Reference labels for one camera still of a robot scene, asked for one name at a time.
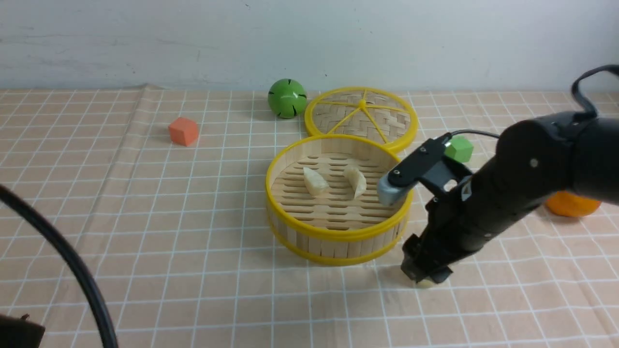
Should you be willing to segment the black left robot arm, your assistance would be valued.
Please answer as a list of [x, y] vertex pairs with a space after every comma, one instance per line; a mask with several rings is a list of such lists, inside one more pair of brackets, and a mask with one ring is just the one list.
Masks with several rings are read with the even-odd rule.
[[29, 319], [29, 314], [21, 317], [0, 315], [1, 348], [39, 348], [46, 328]]

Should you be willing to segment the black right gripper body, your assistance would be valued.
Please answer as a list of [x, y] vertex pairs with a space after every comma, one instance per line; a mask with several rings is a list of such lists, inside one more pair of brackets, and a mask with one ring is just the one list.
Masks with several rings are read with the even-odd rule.
[[402, 248], [404, 259], [414, 260], [427, 273], [436, 267], [451, 266], [484, 247], [488, 236], [475, 226], [466, 211], [472, 194], [471, 177], [452, 188], [447, 196], [426, 205], [427, 226], [420, 236], [409, 237]]

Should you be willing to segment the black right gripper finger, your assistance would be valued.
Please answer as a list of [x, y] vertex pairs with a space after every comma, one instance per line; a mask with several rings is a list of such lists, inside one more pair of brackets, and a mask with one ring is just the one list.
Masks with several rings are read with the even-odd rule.
[[436, 269], [433, 269], [427, 273], [427, 277], [431, 280], [431, 282], [441, 284], [445, 282], [452, 273], [453, 271], [449, 266], [436, 267]]
[[426, 274], [424, 271], [420, 270], [412, 259], [403, 259], [400, 265], [400, 270], [409, 278], [409, 280], [415, 283], [419, 283], [426, 279]]

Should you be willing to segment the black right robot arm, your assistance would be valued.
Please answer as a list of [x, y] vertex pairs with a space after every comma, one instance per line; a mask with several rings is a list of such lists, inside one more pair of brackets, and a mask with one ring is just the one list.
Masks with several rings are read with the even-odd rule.
[[447, 136], [425, 141], [389, 174], [391, 183], [422, 184], [432, 194], [427, 226], [403, 246], [411, 280], [442, 283], [451, 264], [488, 242], [559, 191], [618, 203], [616, 118], [562, 112], [509, 126], [479, 170], [446, 155]]

